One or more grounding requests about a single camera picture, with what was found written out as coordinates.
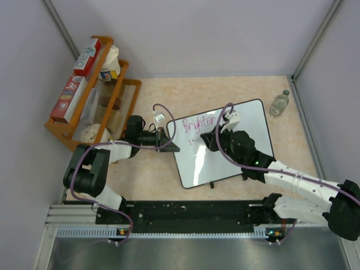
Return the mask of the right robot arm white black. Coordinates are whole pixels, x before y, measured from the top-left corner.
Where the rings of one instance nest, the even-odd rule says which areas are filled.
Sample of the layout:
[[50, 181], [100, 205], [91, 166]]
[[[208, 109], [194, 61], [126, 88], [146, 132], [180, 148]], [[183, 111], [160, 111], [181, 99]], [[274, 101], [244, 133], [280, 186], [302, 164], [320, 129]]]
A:
[[282, 218], [317, 223], [346, 240], [358, 240], [359, 186], [355, 182], [326, 181], [291, 169], [257, 150], [255, 141], [245, 131], [212, 130], [200, 137], [210, 151], [219, 151], [239, 167], [244, 179], [276, 185], [300, 196], [292, 199], [277, 193], [269, 195], [262, 209], [266, 221], [274, 223]]

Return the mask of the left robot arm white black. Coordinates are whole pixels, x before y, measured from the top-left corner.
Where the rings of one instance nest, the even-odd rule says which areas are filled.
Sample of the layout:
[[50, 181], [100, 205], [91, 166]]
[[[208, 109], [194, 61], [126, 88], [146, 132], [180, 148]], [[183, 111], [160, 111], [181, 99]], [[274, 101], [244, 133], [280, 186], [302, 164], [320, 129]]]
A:
[[106, 184], [109, 164], [132, 158], [145, 146], [157, 152], [180, 151], [167, 137], [164, 128], [155, 127], [147, 131], [144, 124], [141, 116], [132, 115], [120, 140], [102, 143], [94, 148], [85, 144], [77, 145], [63, 178], [66, 188], [109, 208], [108, 216], [115, 223], [125, 221], [128, 213], [126, 207], [121, 206], [123, 197]]

